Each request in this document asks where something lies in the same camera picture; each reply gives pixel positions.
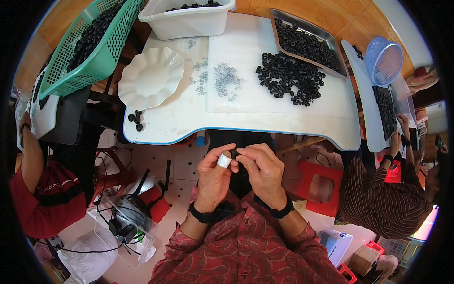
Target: wavy white dish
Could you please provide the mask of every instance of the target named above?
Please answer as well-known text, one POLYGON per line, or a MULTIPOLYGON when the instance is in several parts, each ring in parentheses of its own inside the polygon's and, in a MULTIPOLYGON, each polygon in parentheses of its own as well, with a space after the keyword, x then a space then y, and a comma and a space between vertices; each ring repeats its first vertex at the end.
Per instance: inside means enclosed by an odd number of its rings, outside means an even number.
POLYGON ((118 83, 121 101, 135 110, 154 108, 170 97, 183 77, 184 59, 168 47, 134 56, 118 83))

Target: metal tray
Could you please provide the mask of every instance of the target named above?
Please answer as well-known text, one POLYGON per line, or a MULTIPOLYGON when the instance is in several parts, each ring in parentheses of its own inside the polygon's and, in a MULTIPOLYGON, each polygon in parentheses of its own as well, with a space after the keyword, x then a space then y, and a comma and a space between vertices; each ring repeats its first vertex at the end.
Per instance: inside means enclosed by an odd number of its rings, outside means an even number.
POLYGON ((321 27, 319 26, 316 26, 314 25, 313 23, 311 22, 308 22, 306 20, 303 20, 301 18, 298 18, 297 16, 295 15, 292 15, 292 14, 289 14, 289 13, 286 13, 284 11, 281 11, 281 10, 278 10, 278 9, 274 9, 274 8, 270 8, 268 9, 268 11, 270 12, 270 18, 271 18, 271 24, 273 25, 273 31, 274 31, 274 39, 276 40, 276 45, 277 47, 279 48, 279 50, 288 55, 288 56, 291 56, 291 57, 294 57, 294 58, 298 58, 300 60, 303 60, 303 61, 306 61, 306 62, 309 62, 319 68, 322 68, 324 71, 326 71, 327 73, 333 75, 333 76, 336 76, 336 77, 339 77, 339 78, 344 78, 344 79, 348 79, 348 72, 347 72, 347 67, 345 65, 345 62, 343 60, 343 57, 342 57, 342 53, 341 53, 341 49, 339 48, 339 45, 337 44, 337 41, 336 39, 334 38, 334 36, 332 34, 330 34, 329 32, 327 32, 326 30, 322 29, 321 27), (313 60, 310 60, 308 58, 305 58, 305 57, 301 57, 299 55, 296 55, 296 54, 293 54, 293 53, 290 53, 288 51, 285 51, 282 47, 281 47, 281 44, 279 43, 279 37, 277 35, 277 29, 276 29, 276 23, 274 22, 274 18, 278 18, 278 19, 281 19, 284 23, 287 23, 287 24, 291 24, 291 25, 296 25, 298 27, 298 30, 301 30, 301 31, 304 31, 310 35, 314 35, 317 37, 317 39, 319 41, 324 41, 328 44, 328 47, 335 52, 335 56, 334 58, 337 60, 337 64, 339 66, 339 72, 329 68, 329 67, 326 67, 320 63, 317 63, 313 60))

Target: green plastic basket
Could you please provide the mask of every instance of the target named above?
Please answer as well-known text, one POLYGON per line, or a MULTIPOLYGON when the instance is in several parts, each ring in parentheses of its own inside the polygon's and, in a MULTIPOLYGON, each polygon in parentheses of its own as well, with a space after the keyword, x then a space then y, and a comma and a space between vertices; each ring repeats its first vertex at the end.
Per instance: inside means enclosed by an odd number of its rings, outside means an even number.
POLYGON ((121 0, 96 0, 85 8, 68 28, 55 49, 44 74, 39 99, 47 95, 66 96, 109 77, 117 66, 126 37, 145 0, 127 0, 116 14, 98 46, 77 68, 67 73, 77 41, 101 13, 121 0))

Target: wrist strap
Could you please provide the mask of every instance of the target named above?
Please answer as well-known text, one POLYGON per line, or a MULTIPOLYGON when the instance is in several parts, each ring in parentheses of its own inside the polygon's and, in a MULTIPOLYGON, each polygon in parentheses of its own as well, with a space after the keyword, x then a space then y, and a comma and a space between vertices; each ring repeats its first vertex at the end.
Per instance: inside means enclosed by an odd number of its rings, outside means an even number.
POLYGON ((401 140, 402 140, 402 145, 403 145, 404 147, 408 147, 408 146, 411 145, 411 141, 410 141, 410 140, 407 140, 407 139, 405 138, 405 135, 401 135, 401 138, 402 138, 402 139, 401 139, 401 140))
POLYGON ((294 208, 293 208, 293 201, 291 200, 290 196, 287 196, 287 205, 285 205, 284 209, 282 209, 281 211, 277 210, 277 209, 271 209, 265 202, 263 202, 263 200, 260 199, 260 197, 258 197, 257 195, 254 197, 254 201, 257 202, 258 204, 260 204, 262 207, 264 207, 265 209, 269 210, 270 213, 271 213, 271 216, 273 216, 274 218, 278 218, 278 219, 282 219, 284 218, 285 216, 287 216, 287 214, 290 213, 290 211, 292 211, 294 208))
POLYGON ((20 130, 19 130, 19 133, 20 133, 21 136, 22 136, 22 132, 24 131, 24 127, 28 127, 28 129, 30 129, 30 131, 31 131, 30 125, 28 125, 28 123, 23 123, 20 126, 20 130))
POLYGON ((211 213, 200 213, 195 209, 194 202, 189 205, 189 212, 197 219, 200 223, 210 224, 217 223, 224 220, 225 218, 231 216, 235 213, 235 206, 233 206, 229 201, 221 202, 216 209, 211 213))
POLYGON ((383 159, 380 162, 380 166, 383 165, 383 163, 385 162, 386 159, 390 160, 391 164, 394 163, 394 157, 393 156, 385 155, 385 156, 383 156, 383 159))

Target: white finger bandage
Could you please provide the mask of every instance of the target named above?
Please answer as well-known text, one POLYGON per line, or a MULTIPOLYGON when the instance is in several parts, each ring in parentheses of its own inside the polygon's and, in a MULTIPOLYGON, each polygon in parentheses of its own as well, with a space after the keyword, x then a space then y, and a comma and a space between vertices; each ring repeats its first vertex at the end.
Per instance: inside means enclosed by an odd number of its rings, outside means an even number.
POLYGON ((217 159, 217 164, 223 168, 226 168, 228 167, 228 165, 230 165, 231 161, 232 159, 226 157, 224 153, 222 153, 221 156, 219 156, 219 159, 217 159))

